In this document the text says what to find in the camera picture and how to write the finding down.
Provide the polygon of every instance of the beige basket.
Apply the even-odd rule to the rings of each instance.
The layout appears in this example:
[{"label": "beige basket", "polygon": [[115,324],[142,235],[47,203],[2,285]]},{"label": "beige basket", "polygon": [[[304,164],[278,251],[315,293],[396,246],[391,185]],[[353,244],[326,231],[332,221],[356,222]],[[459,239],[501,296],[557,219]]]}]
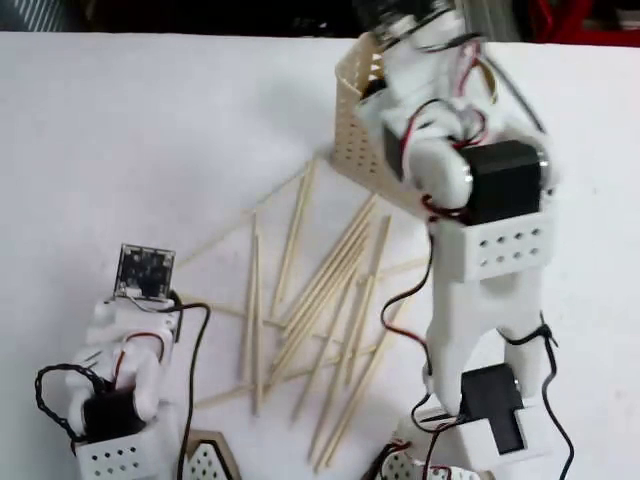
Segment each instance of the beige basket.
[{"label": "beige basket", "polygon": [[376,192],[399,207],[424,217],[420,195],[409,191],[371,147],[367,132],[353,114],[369,81],[384,74],[382,56],[365,33],[336,66],[336,135],[331,164],[338,172]]}]

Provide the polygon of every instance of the white table surface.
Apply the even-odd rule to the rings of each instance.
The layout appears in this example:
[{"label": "white table surface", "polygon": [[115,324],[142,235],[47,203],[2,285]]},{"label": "white table surface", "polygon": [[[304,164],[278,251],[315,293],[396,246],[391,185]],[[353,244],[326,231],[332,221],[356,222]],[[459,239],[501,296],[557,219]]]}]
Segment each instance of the white table surface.
[{"label": "white table surface", "polygon": [[[36,370],[70,359],[81,345],[94,302],[112,288],[121,242],[184,256],[331,141],[333,67],[351,43],[0,34],[0,477],[75,478],[64,433],[35,407]],[[640,50],[497,45],[494,52],[546,122],[564,165],[544,306],[561,346],[550,395],[576,444],[571,478],[633,478],[640,468],[640,226],[633,213],[640,200]],[[261,216],[267,305],[295,192],[286,189]],[[366,196],[319,166],[291,296]],[[394,224],[383,266],[424,254],[421,224],[384,211],[394,212]],[[174,286],[242,308],[249,231],[246,225],[179,270]],[[381,283],[374,312],[419,275]],[[425,291],[407,323],[424,330],[429,305]],[[198,316],[187,319],[171,372],[178,385],[186,385]],[[378,334],[372,314],[365,343]],[[237,385],[240,335],[240,321],[216,316],[197,371],[198,398]],[[268,355],[275,338],[265,335]],[[470,365],[495,359],[496,346],[484,340]],[[310,364],[313,353],[305,349],[297,363]],[[394,343],[323,477],[358,478],[422,394],[422,363],[418,348]],[[324,385],[328,378],[327,370]],[[302,386],[278,388],[260,418],[242,398],[198,412],[194,426],[225,433],[244,478],[313,478],[305,456],[325,389],[291,426]],[[63,409],[61,379],[46,389]],[[566,450],[557,435],[554,445],[553,457],[517,478],[556,478]]]}]

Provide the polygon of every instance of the red object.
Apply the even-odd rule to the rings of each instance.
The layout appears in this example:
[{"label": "red object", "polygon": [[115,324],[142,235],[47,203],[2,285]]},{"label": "red object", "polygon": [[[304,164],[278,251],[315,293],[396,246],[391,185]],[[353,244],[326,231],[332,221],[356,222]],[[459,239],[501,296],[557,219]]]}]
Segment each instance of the red object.
[{"label": "red object", "polygon": [[536,42],[640,47],[640,30],[586,30],[584,20],[593,0],[564,0],[552,7],[548,0],[530,0]]}]

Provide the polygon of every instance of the wooden stick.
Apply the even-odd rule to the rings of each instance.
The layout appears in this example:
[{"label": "wooden stick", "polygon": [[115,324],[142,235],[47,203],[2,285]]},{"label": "wooden stick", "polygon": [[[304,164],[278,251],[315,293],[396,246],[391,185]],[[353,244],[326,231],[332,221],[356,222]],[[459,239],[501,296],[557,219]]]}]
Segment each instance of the wooden stick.
[{"label": "wooden stick", "polygon": [[280,266],[280,275],[278,277],[278,283],[273,294],[273,300],[271,302],[271,318],[276,317],[276,310],[278,306],[284,300],[287,294],[287,286],[289,280],[289,271],[291,267],[291,260],[295,258],[297,250],[298,233],[300,232],[300,224],[304,218],[307,202],[309,201],[311,183],[313,181],[313,174],[315,171],[315,159],[312,160],[305,171],[302,182],[300,182],[300,188],[298,189],[298,200],[296,202],[296,209],[293,214],[293,219],[289,227],[289,234],[287,235],[287,245],[284,250],[284,257]]},{"label": "wooden stick", "polygon": [[[220,313],[226,313],[238,319],[244,320],[247,317],[247,314],[245,312],[236,310],[235,308],[230,307],[228,305],[212,302],[211,300],[208,300],[206,298],[196,297],[195,295],[189,295],[187,293],[181,293],[180,296],[183,298],[183,300],[188,299],[189,303],[191,302],[206,303],[211,307],[212,310],[218,311]],[[274,322],[273,320],[266,320],[266,319],[263,320],[262,323],[264,326],[271,327],[271,328],[278,328],[280,330],[284,330],[284,327],[286,326],[283,323]],[[328,335],[326,333],[321,333],[321,332],[314,332],[312,333],[312,335],[320,340],[326,340],[328,338]],[[333,338],[331,339],[331,341],[337,345],[342,345],[342,340],[338,338]]]},{"label": "wooden stick", "polygon": [[242,357],[242,379],[245,383],[251,381],[251,348],[253,346],[253,325],[255,318],[255,304],[256,304],[256,247],[255,247],[255,233],[257,233],[257,219],[253,217],[254,237],[251,242],[251,260],[250,260],[250,274],[249,274],[249,289],[247,296],[247,321],[245,322],[246,328],[244,332],[244,347]]},{"label": "wooden stick", "polygon": [[271,383],[277,383],[280,377],[284,374],[289,362],[298,351],[298,348],[302,344],[303,340],[308,336],[313,327],[314,321],[317,317],[320,316],[325,304],[329,301],[331,297],[336,293],[338,286],[340,286],[344,280],[348,278],[349,275],[355,270],[357,266],[357,259],[362,255],[362,248],[359,248],[354,252],[354,256],[345,261],[345,266],[336,274],[335,280],[330,284],[330,288],[323,294],[321,301],[318,302],[315,311],[310,315],[310,319],[307,322],[307,325],[304,327],[304,330],[301,331],[300,335],[293,341],[291,347],[287,350],[286,354],[282,357],[281,362],[275,367],[273,370],[273,374],[271,375]]},{"label": "wooden stick", "polygon": [[369,222],[366,221],[362,223],[356,230],[352,232],[349,236],[347,242],[340,247],[340,251],[337,252],[337,255],[333,257],[328,268],[325,270],[325,273],[318,279],[318,282],[314,285],[310,292],[308,292],[307,296],[302,300],[302,304],[300,308],[296,310],[296,312],[291,316],[289,322],[287,323],[287,328],[285,328],[284,335],[289,336],[292,332],[294,332],[297,328],[300,327],[300,320],[305,318],[305,314],[308,309],[311,307],[313,302],[316,299],[316,296],[319,292],[321,292],[327,286],[328,279],[331,275],[340,268],[344,257],[347,255],[351,247],[358,242],[364,235],[368,235],[369,231]]},{"label": "wooden stick", "polygon": [[[360,227],[363,223],[365,223],[366,219],[371,213],[371,209],[373,209],[375,198],[376,198],[375,194],[371,195],[371,197],[369,197],[369,199],[362,205],[362,207],[360,207],[360,210],[358,210],[358,213],[356,213],[355,217],[353,218],[353,220],[351,221],[347,229],[343,232],[340,239],[338,239],[338,241],[336,242],[334,248],[329,254],[329,257],[325,260],[325,262],[322,264],[320,269],[316,272],[316,274],[313,276],[311,281],[307,284],[307,287],[305,288],[305,290],[298,297],[298,300],[296,304],[293,306],[293,308],[291,309],[291,312],[296,312],[298,309],[301,308],[301,306],[304,304],[307,297],[309,296],[310,292],[315,288],[316,284],[319,283],[319,281],[325,275],[326,270],[328,270],[329,267],[332,266],[332,260],[334,260],[334,258],[338,256],[340,252],[343,251],[344,244],[347,242],[347,240],[351,238],[354,231],[358,227]],[[293,317],[290,319],[289,323],[290,324],[287,325],[287,327],[285,328],[285,335],[288,335],[293,329],[293,327],[295,326]]]},{"label": "wooden stick", "polygon": [[253,358],[255,360],[254,364],[254,398],[253,398],[253,414],[260,414],[260,407],[262,406],[262,277],[260,273],[260,232],[256,228],[255,233],[255,272],[256,272],[256,290],[254,293],[255,296],[255,327],[254,327],[254,351]]},{"label": "wooden stick", "polygon": [[313,367],[313,372],[311,372],[311,375],[307,379],[307,384],[304,387],[304,391],[302,392],[302,395],[300,395],[300,398],[298,399],[298,403],[293,409],[292,420],[294,422],[298,420],[300,416],[300,412],[302,411],[302,407],[304,406],[304,402],[306,401],[307,396],[309,395],[309,392],[311,392],[311,389],[313,388],[313,384],[315,383],[316,378],[318,377],[318,373],[320,373],[320,367],[322,366],[322,362],[324,361],[324,358],[327,355],[327,352],[329,351],[329,346],[331,345],[331,339],[335,335],[336,328],[338,327],[338,321],[340,320],[342,310],[344,309],[347,296],[349,295],[349,291],[353,286],[354,280],[355,280],[355,270],[354,270],[354,273],[352,273],[351,276],[349,277],[349,280],[347,280],[347,284],[344,288],[344,293],[342,294],[342,298],[338,303],[335,314],[333,316],[333,320],[331,321],[331,326],[329,327],[329,338],[325,342],[324,347],[322,348],[322,351],[318,355],[315,366]]},{"label": "wooden stick", "polygon": [[342,343],[342,355],[340,357],[340,363],[333,372],[333,378],[331,379],[331,384],[329,385],[329,391],[327,392],[327,396],[325,397],[324,404],[322,405],[322,412],[320,413],[318,423],[316,423],[316,429],[313,432],[313,438],[311,439],[311,446],[309,448],[308,456],[309,461],[313,461],[318,440],[320,439],[320,434],[322,433],[324,425],[327,421],[327,417],[329,416],[329,412],[331,411],[331,408],[335,401],[335,396],[338,391],[338,384],[340,383],[340,379],[342,378],[342,372],[347,366],[347,361],[352,356],[351,347],[353,345],[353,341],[355,340],[355,331],[357,327],[356,320],[357,317],[353,317],[353,325],[351,327],[351,330],[349,330],[346,340]]},{"label": "wooden stick", "polygon": [[[373,352],[376,351],[376,348],[378,348],[378,345],[370,345],[366,348],[363,348],[362,350],[360,350],[357,354],[358,357],[362,357],[365,355],[369,355]],[[326,368],[326,367],[331,367],[333,365],[335,365],[336,363],[338,363],[340,360],[342,359],[342,354],[338,354],[338,355],[334,355],[333,357],[329,357],[327,360],[325,360],[322,364],[322,368]],[[300,377],[304,377],[306,375],[309,375],[312,372],[311,368],[300,368],[298,370],[294,370],[291,373],[288,373],[287,375],[284,376],[284,378],[282,379],[282,382],[290,382],[291,380],[296,380]],[[198,400],[195,404],[194,404],[194,408],[196,409],[200,409],[200,408],[209,408],[209,407],[213,407],[216,405],[219,405],[221,403],[226,402],[227,400],[231,400],[237,397],[241,397],[249,392],[252,392],[253,389],[255,388],[255,385],[239,385],[235,388],[232,388],[231,390],[228,390],[226,392],[222,392],[222,393],[218,393],[217,395],[214,395],[212,397],[209,398],[203,398],[201,400]]]},{"label": "wooden stick", "polygon": [[331,277],[327,279],[327,288],[323,289],[319,293],[319,295],[314,297],[313,302],[310,305],[308,312],[306,313],[306,317],[301,324],[301,327],[296,329],[289,337],[287,337],[287,341],[282,346],[280,352],[278,352],[278,354],[276,355],[276,358],[273,362],[274,372],[278,370],[282,359],[285,358],[285,356],[289,353],[290,348],[292,346],[298,345],[300,338],[308,333],[309,328],[311,328],[317,318],[315,312],[319,312],[318,308],[326,299],[328,292],[335,290],[335,282],[340,278],[342,272],[349,268],[351,265],[355,264],[357,257],[361,255],[362,251],[364,250],[364,244],[366,240],[367,237],[366,235],[364,235],[357,241],[357,243],[351,246],[351,248],[347,252],[346,257],[344,259],[341,259],[341,266],[331,274]]},{"label": "wooden stick", "polygon": [[[404,300],[400,304],[400,306],[396,310],[396,313],[393,317],[392,323],[396,323],[398,321],[400,316],[405,311],[405,307],[407,303],[408,301]],[[376,353],[371,358],[371,361],[367,366],[367,370],[365,371],[364,375],[360,379],[360,382],[358,382],[358,386],[356,387],[353,394],[351,395],[351,398],[349,399],[349,403],[347,404],[347,407],[342,412],[342,415],[340,416],[340,420],[338,421],[336,428],[334,429],[333,434],[331,435],[331,438],[327,442],[327,445],[325,446],[325,450],[323,454],[320,456],[320,458],[315,464],[314,469],[316,472],[320,469],[321,466],[323,465],[328,466],[331,460],[333,459],[333,455],[335,454],[338,448],[338,444],[340,443],[340,440],[344,436],[356,409],[358,408],[360,402],[362,401],[362,395],[364,394],[365,390],[371,383],[371,380],[373,379],[373,376],[375,375],[376,370],[380,365],[380,360],[382,360],[382,356],[391,338],[392,337],[389,336],[389,331],[384,330],[384,332],[382,333],[382,338],[378,343],[378,349],[376,350]]]},{"label": "wooden stick", "polygon": [[[382,280],[387,277],[391,277],[393,275],[398,275],[400,273],[408,272],[409,270],[413,270],[414,268],[419,267],[427,267],[427,263],[429,262],[429,257],[420,257],[414,258],[413,260],[407,260],[406,262],[399,263],[397,265],[393,265],[391,267],[383,268],[380,270],[380,273],[376,276],[376,281]],[[367,282],[367,278],[369,275],[362,275],[358,279],[358,285]]]},{"label": "wooden stick", "polygon": [[[382,254],[384,253],[385,246],[387,245],[387,240],[389,238],[389,229],[391,228],[391,216],[387,216],[382,220],[382,232],[380,233],[380,242],[378,245],[378,251],[375,254],[375,258],[373,260],[373,278],[370,281],[367,281],[367,289],[365,290],[365,295],[363,296],[362,302],[364,308],[362,309],[362,317],[358,319],[357,331],[356,331],[356,340],[353,344],[353,350],[356,351],[360,348],[360,344],[362,343],[362,334],[364,332],[364,326],[367,323],[367,317],[369,315],[369,306],[371,305],[371,298],[373,297],[373,291],[375,289],[376,282],[373,279],[380,272],[380,261],[382,260]],[[351,360],[347,367],[347,376],[345,382],[347,385],[351,384],[351,380],[353,378],[353,370],[355,368],[355,360]]]},{"label": "wooden stick", "polygon": [[288,187],[289,184],[291,184],[291,183],[295,182],[296,180],[298,180],[304,174],[306,169],[307,169],[307,166],[305,164],[304,169],[296,172],[295,175],[289,177],[287,180],[285,180],[280,185],[278,185],[276,188],[274,188],[270,193],[268,193],[260,201],[258,201],[258,203],[256,203],[256,205],[251,210],[241,213],[240,217],[234,219],[234,221],[230,225],[228,225],[227,227],[223,228],[222,232],[220,232],[218,234],[215,234],[214,237],[211,240],[206,241],[203,245],[201,245],[200,247],[196,248],[192,253],[190,253],[185,258],[183,258],[180,262],[178,262],[176,264],[176,269],[183,268],[185,265],[187,265],[188,263],[190,263],[193,260],[195,260],[196,258],[198,258],[200,255],[205,253],[207,250],[212,248],[214,245],[216,245],[217,243],[219,243],[222,240],[224,240],[226,238],[226,236],[229,235],[229,233],[233,232],[235,229],[240,227],[254,213],[256,213],[261,208],[267,206],[269,201],[275,195],[277,195],[282,190],[284,190],[286,187]]}]

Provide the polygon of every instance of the small black circuit board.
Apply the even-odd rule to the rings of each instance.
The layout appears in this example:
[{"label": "small black circuit board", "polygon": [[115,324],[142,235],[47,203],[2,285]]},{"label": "small black circuit board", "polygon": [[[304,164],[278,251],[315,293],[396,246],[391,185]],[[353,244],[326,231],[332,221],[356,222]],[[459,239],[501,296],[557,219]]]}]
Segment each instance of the small black circuit board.
[{"label": "small black circuit board", "polygon": [[166,299],[175,256],[171,250],[123,244],[114,295],[145,300]]}]

